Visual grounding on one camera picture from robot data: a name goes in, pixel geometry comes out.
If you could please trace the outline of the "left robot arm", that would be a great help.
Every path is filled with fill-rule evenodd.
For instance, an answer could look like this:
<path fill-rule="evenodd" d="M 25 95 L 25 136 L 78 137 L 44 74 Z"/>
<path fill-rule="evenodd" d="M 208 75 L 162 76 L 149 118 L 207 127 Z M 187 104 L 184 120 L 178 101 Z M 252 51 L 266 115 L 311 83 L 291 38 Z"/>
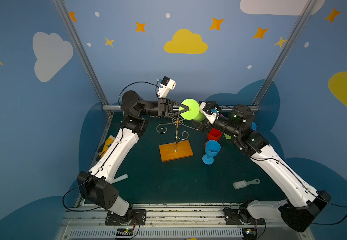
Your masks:
<path fill-rule="evenodd" d="M 87 173 L 78 175 L 77 182 L 85 200 L 123 217 L 128 214 L 130 204 L 119 196 L 112 183 L 124 158 L 148 126 L 144 117 L 176 117 L 188 112 L 190 107 L 168 98 L 145 101 L 135 91 L 127 91 L 122 96 L 121 110 L 126 115 L 115 141 Z"/>

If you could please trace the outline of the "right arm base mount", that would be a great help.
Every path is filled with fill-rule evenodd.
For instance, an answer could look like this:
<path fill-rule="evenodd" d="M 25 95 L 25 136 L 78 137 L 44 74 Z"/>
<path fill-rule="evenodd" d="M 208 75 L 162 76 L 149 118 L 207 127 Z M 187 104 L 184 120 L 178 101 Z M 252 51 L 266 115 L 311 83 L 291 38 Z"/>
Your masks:
<path fill-rule="evenodd" d="M 283 223 L 279 208 L 287 203 L 287 200 L 247 200 L 238 208 L 224 208 L 224 219 L 227 225 L 253 225 L 255 220 L 260 219 Z"/>

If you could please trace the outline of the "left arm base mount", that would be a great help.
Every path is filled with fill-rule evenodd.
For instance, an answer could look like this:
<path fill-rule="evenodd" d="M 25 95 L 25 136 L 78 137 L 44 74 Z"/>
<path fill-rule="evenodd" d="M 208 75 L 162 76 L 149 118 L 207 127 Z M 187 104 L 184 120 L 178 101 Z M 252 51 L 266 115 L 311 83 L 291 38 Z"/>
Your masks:
<path fill-rule="evenodd" d="M 124 216 L 117 215 L 111 211 L 108 211 L 105 225 L 106 226 L 133 226 L 146 224 L 147 211 L 145 209 L 133 209 L 132 206 L 126 211 Z"/>

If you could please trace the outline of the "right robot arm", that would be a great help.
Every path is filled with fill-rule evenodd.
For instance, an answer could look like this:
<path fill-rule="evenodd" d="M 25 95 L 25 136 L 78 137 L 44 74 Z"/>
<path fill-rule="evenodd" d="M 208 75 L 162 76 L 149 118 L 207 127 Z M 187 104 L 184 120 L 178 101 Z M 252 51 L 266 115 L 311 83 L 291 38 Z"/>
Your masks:
<path fill-rule="evenodd" d="M 331 196 L 304 181 L 282 160 L 268 140 L 252 129 L 255 114 L 248 106 L 234 106 L 229 118 L 221 115 L 221 108 L 215 101 L 201 102 L 199 108 L 206 117 L 200 128 L 213 128 L 230 136 L 237 148 L 263 169 L 286 195 L 281 201 L 244 202 L 238 210 L 239 222 L 248 225 L 258 219 L 275 220 L 297 232 L 304 232 Z"/>

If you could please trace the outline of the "green wine glass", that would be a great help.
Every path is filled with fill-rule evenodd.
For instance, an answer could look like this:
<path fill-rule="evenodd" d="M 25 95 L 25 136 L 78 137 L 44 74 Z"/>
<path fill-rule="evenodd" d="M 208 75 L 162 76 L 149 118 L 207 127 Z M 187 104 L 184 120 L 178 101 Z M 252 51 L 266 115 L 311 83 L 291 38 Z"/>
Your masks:
<path fill-rule="evenodd" d="M 226 138 L 227 140 L 230 140 L 230 139 L 231 139 L 231 136 L 230 136 L 230 135 L 224 134 L 224 136 L 225 136 L 225 138 Z"/>
<path fill-rule="evenodd" d="M 194 99 L 186 99 L 181 102 L 182 105 L 188 107 L 188 111 L 180 114 L 185 120 L 194 120 L 201 122 L 205 119 L 205 115 L 200 112 L 199 103 Z"/>

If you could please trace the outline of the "red wine glass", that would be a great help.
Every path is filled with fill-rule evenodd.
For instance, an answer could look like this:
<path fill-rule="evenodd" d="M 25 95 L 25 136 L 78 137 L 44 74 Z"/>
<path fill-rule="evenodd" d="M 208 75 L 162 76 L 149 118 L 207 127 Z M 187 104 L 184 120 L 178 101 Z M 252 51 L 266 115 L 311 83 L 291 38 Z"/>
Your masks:
<path fill-rule="evenodd" d="M 212 128 L 211 131 L 207 134 L 207 139 L 209 141 L 219 141 L 221 136 L 222 136 L 221 131 Z"/>

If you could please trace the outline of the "blue wine glass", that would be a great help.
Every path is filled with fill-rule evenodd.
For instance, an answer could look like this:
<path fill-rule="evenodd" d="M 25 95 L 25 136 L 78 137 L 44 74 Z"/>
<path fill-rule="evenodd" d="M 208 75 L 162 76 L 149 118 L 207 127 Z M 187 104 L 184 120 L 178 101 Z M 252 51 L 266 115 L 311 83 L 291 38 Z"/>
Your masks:
<path fill-rule="evenodd" d="M 256 128 L 257 128 L 257 125 L 256 125 L 256 123 L 255 123 L 255 122 L 252 122 L 252 126 L 251 126 L 251 129 L 255 131 L 255 130 L 256 130 Z"/>
<path fill-rule="evenodd" d="M 210 140 L 205 143 L 205 155 L 202 157 L 202 161 L 206 165 L 211 165 L 214 162 L 214 157 L 217 156 L 221 149 L 219 142 Z"/>

